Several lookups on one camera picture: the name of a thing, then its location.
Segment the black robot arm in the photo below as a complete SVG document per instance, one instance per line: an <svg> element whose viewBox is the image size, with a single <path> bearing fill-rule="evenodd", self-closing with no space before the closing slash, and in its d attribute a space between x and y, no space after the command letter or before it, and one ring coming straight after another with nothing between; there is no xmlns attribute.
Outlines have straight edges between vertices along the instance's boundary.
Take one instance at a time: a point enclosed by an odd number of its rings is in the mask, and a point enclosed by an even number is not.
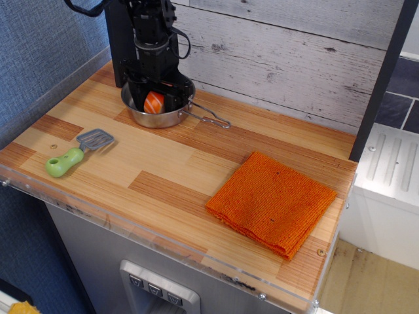
<svg viewBox="0 0 419 314"><path fill-rule="evenodd" d="M100 1L91 9L66 5L88 17L105 14L115 82L128 88L137 110L144 110L153 92L162 95L166 113L193 99L194 84L178 69L183 32L173 26L171 1Z"/></svg>

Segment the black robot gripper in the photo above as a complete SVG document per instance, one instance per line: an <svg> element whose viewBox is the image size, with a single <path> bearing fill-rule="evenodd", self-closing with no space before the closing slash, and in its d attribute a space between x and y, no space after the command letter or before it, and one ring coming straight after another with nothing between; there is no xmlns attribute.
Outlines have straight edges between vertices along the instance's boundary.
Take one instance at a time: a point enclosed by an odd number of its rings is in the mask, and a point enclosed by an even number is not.
<svg viewBox="0 0 419 314"><path fill-rule="evenodd" d="M164 112L170 113L188 105L193 99L193 83L179 69L179 61L187 56L179 55L177 45L169 45L158 51L138 50L134 60L123 59L124 78L138 111L144 111L150 91L164 96Z"/></svg>

